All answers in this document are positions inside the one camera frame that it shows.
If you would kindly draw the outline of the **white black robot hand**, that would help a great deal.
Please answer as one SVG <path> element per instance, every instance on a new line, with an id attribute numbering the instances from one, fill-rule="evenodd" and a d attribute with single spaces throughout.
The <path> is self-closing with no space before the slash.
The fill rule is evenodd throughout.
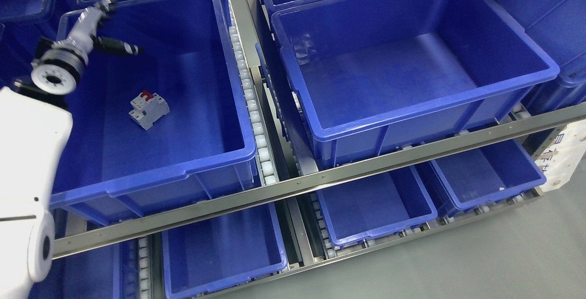
<path id="1" fill-rule="evenodd" d="M 99 0 L 94 5 L 82 10 L 73 28 L 65 39 L 52 43 L 51 48 L 65 50 L 88 64 L 89 55 L 98 49 L 114 55 L 137 56 L 143 52 L 142 47 L 114 38 L 100 37 L 97 30 L 115 13 L 115 0 Z"/>

